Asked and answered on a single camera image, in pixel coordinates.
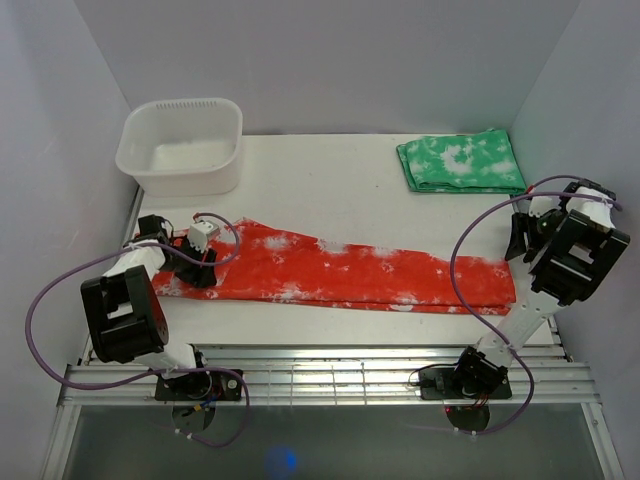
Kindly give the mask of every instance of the red towel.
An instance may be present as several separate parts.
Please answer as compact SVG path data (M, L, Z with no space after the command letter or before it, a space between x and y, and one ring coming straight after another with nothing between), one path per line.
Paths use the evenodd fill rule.
M203 300L259 300L325 307L401 312L466 313L449 280L449 262L424 252L340 244L277 230L243 219L238 256L216 267L218 285L191 287L161 272L158 295ZM210 242L218 259L233 250L224 227ZM458 257L458 284L467 301L484 314L504 315L515 289L504 261Z

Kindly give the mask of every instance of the white table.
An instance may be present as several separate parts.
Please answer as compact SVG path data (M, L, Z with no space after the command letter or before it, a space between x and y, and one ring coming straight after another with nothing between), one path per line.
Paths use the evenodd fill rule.
M464 228L507 198L498 194L415 194L395 147L418 135L283 135L244 138L244 168L233 191L210 197L145 196L139 215L162 215L177 229L196 211L230 221L330 240L451 254ZM498 259L512 210L484 221L461 253ZM444 346L475 342L486 331L469 315L372 312L262 302L161 298L172 341L209 345ZM500 317L488 317L497 324ZM552 345L547 324L529 345Z

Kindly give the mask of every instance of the white plastic basket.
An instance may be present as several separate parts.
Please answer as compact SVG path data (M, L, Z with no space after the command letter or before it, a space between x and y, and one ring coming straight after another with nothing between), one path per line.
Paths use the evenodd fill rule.
M231 100L168 100L129 115L116 165L149 195L209 195L238 184L241 150L242 112Z

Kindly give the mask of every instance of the green cloth with white pattern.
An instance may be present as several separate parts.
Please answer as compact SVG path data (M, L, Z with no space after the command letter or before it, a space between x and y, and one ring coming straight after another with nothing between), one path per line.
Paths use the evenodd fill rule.
M414 192L524 192L526 185L504 130L422 137L396 147Z

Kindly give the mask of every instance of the white wall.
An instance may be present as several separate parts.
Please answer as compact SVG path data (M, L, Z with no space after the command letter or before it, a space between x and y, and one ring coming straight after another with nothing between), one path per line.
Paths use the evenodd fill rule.
M508 127L578 0L76 0L132 108L236 101L245 133Z
M54 276L118 246L133 184L113 156L129 108L73 0L0 0L0 472L37 478L59 385L24 315ZM81 279L43 302L36 340L64 372L87 332Z
M527 180L592 178L626 206L631 245L600 289L559 316L569 351L591 363L627 478L640 478L640 3L583 0L511 129Z

